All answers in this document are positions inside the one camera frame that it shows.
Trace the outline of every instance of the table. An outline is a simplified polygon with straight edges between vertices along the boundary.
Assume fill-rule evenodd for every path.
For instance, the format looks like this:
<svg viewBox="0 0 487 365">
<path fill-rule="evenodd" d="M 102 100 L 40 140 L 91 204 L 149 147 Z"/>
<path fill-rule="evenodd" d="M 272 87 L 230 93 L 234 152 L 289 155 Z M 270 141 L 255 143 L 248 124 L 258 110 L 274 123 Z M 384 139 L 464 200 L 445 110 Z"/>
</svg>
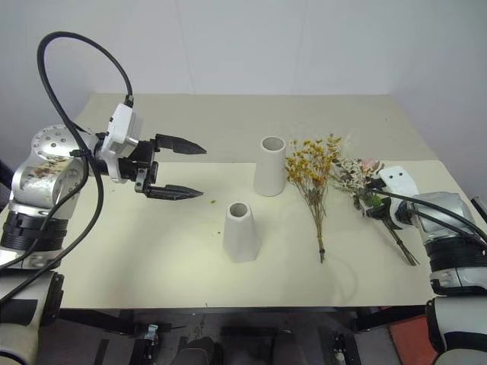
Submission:
<svg viewBox="0 0 487 365">
<path fill-rule="evenodd" d="M 400 165 L 420 192 L 461 192 L 437 160 Z M 162 164 L 160 183 L 205 192 L 181 202 L 147 199 L 133 192 L 133 184 L 104 179 L 107 197 L 100 220 L 59 268 L 65 276 L 62 306 L 398 306 L 424 304 L 434 296 L 415 229 L 400 233 L 421 262 L 412 267 L 381 222 L 363 218 L 348 196 L 330 189 L 321 265 L 316 232 L 298 192 L 288 185 L 274 198 L 257 195 L 253 169 L 253 163 Z M 82 192 L 66 242 L 90 217 L 95 190 L 90 181 Z M 236 200 L 248 202 L 255 215 L 263 242 L 255 262 L 234 264 L 222 249 L 225 209 Z"/>
<path fill-rule="evenodd" d="M 103 130 L 101 120 L 108 120 L 121 99 L 93 96 L 77 122 Z M 326 262 L 321 265 L 312 220 L 293 187 L 274 198 L 253 192 L 254 165 L 241 161 L 253 159 L 265 135 L 289 139 L 285 130 L 295 120 L 302 120 L 313 135 L 346 134 L 354 126 L 360 139 L 352 138 L 350 154 L 391 159 L 387 165 L 403 166 L 420 192 L 459 192 L 485 229 L 444 165 L 389 97 L 135 99 L 146 118 L 143 138 L 155 132 L 179 135 L 209 151 L 199 157 L 159 154 L 158 185 L 184 185 L 205 194 L 181 202 L 151 200 L 134 193 L 131 182 L 117 185 L 105 178 L 100 220 L 59 268 L 65 275 L 63 308 L 399 306 L 431 299 L 428 258 L 417 231 L 400 233 L 421 262 L 411 267 L 380 222 L 362 218 L 349 197 L 330 189 Z M 225 209 L 236 200 L 250 203 L 256 217 L 263 244 L 255 262 L 234 264 L 221 246 Z M 70 220 L 66 243 L 84 227 L 94 203 L 90 181 Z M 3 221 L 5 212 L 0 217 Z"/>
</svg>

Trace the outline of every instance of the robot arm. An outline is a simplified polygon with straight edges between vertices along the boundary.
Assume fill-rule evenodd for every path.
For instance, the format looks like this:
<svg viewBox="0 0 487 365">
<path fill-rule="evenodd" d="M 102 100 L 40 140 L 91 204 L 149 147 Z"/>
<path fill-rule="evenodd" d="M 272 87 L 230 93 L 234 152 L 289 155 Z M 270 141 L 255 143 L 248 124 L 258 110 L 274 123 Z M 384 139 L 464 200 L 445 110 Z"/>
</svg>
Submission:
<svg viewBox="0 0 487 365">
<path fill-rule="evenodd" d="M 485 234 L 457 193 L 418 194 L 413 184 L 402 167 L 382 170 L 371 187 L 383 190 L 368 191 L 388 197 L 381 207 L 364 213 L 398 223 L 396 230 L 414 226 L 421 234 L 431 287 L 441 296 L 426 305 L 430 341 L 441 354 L 436 364 L 487 363 Z"/>
<path fill-rule="evenodd" d="M 93 135 L 78 127 L 54 94 L 44 53 L 47 45 L 60 37 L 80 40 L 98 49 L 118 68 L 126 83 L 126 99 L 117 106 L 106 133 Z M 102 46 L 76 33 L 51 33 L 39 44 L 37 65 L 43 86 L 64 124 L 43 129 L 34 136 L 30 156 L 13 177 L 8 217 L 0 240 L 1 364 L 34 363 L 39 326 L 56 319 L 62 300 L 63 276 L 51 270 L 95 224 L 103 204 L 100 174 L 109 175 L 116 183 L 133 181 L 135 192 L 148 198 L 180 200 L 202 194 L 182 186 L 152 185 L 158 172 L 154 154 L 160 148 L 181 154 L 206 151 L 185 139 L 167 135 L 139 141 L 142 121 L 132 109 L 129 78 Z M 63 250 L 68 220 L 88 172 L 97 181 L 97 208 L 80 237 Z"/>
</svg>

